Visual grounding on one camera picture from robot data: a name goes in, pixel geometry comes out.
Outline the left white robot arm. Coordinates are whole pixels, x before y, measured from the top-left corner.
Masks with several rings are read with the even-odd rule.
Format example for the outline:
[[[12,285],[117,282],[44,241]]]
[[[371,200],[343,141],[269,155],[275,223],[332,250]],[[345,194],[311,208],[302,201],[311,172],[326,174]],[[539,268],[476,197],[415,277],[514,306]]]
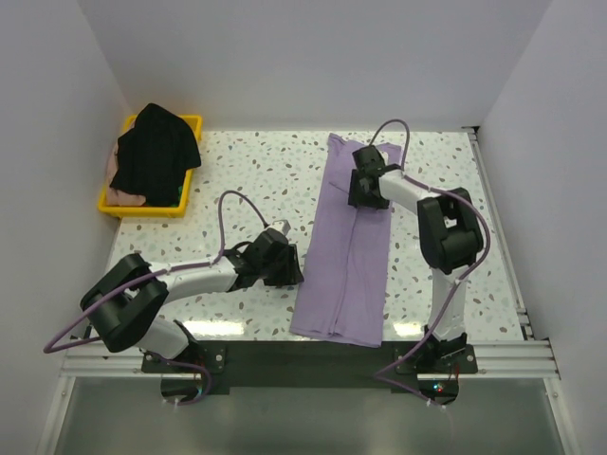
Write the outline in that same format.
[[[111,353],[137,347],[145,373],[200,372],[223,369],[223,353],[196,340],[185,324],[167,321],[163,305],[192,296],[230,293],[257,282],[284,287],[302,283],[297,247],[276,227],[266,227],[252,241],[220,252],[211,263],[155,264],[140,254],[120,259],[84,295],[80,306]]]

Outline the purple t shirt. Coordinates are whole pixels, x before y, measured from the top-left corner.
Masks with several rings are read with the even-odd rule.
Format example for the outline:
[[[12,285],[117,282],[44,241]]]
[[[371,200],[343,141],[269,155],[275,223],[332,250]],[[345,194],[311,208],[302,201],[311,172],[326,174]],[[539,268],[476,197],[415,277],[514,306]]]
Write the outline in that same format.
[[[376,348],[383,338],[391,212],[348,204],[353,152],[363,145],[333,133],[327,145],[290,332]]]

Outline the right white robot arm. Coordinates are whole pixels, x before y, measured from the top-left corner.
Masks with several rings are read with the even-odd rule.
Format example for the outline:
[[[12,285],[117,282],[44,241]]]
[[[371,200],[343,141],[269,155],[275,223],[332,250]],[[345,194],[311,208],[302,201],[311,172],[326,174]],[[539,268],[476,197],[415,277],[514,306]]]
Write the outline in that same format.
[[[467,279],[486,259],[490,229],[463,188],[442,190],[388,165],[374,146],[353,152],[348,204],[387,209],[392,203],[417,218],[420,251],[432,270],[432,310],[424,336],[382,375],[409,361],[442,373],[468,346],[464,322]]]

